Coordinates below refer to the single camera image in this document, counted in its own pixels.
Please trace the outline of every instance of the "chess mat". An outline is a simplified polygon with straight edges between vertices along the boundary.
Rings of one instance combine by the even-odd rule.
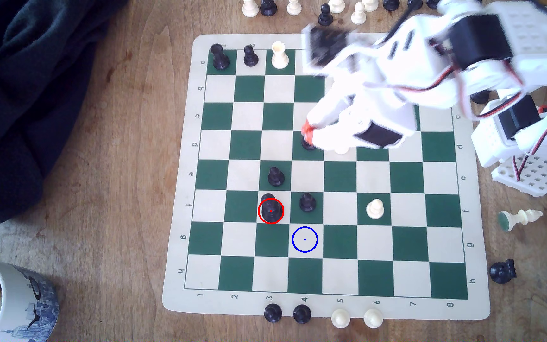
[[[290,63],[271,65],[271,45]],[[218,71],[209,48],[231,65]],[[254,46],[259,63],[243,63]],[[202,35],[195,39],[170,230],[163,304],[173,311],[284,316],[306,304],[362,317],[479,320],[489,291],[472,122],[415,106],[418,131],[398,149],[339,155],[301,146],[308,111],[332,84],[304,73],[300,34]],[[269,168],[285,175],[279,187]],[[299,198],[317,206],[303,212]],[[257,214],[272,193],[276,224]],[[385,212],[365,210],[375,198]]]

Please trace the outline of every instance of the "mug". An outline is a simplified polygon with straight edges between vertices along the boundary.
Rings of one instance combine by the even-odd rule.
[[[0,342],[45,342],[59,309],[50,280],[30,269],[0,262]]]

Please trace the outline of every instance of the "wooden table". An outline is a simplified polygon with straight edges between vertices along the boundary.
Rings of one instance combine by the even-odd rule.
[[[386,32],[406,8],[367,13],[360,32]],[[162,284],[193,39],[201,34],[295,33],[320,3],[301,0],[292,17],[245,18],[231,0],[132,0],[99,47],[75,130],[30,212],[0,225],[0,260],[34,269],[60,287],[51,341],[547,340],[547,196],[532,198],[490,180],[480,189],[487,262],[513,258],[518,278],[490,282],[492,313],[482,321],[361,320],[336,329],[329,319],[300,326],[263,317],[190,315],[162,306]],[[355,0],[336,18],[353,27]],[[424,6],[420,12],[433,13]],[[510,233],[497,212],[540,209]]]

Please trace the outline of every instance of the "dark fabric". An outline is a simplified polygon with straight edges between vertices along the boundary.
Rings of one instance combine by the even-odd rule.
[[[0,223],[41,198],[126,0],[0,0]]]

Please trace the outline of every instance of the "blue circle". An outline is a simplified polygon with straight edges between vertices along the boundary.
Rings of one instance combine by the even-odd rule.
[[[307,228],[307,229],[311,230],[312,232],[314,232],[314,235],[315,235],[315,245],[314,245],[314,246],[312,247],[312,249],[309,250],[309,251],[301,251],[301,250],[298,249],[297,246],[295,245],[295,234],[296,234],[299,230],[301,230],[301,229],[303,229],[303,228]],[[309,252],[313,251],[313,250],[315,249],[315,247],[318,245],[318,233],[316,233],[314,229],[312,229],[311,227],[308,227],[308,226],[299,227],[299,228],[297,228],[297,230],[292,234],[291,242],[292,242],[292,246],[293,246],[297,251],[299,251],[299,252],[301,252],[301,253],[309,253]]]

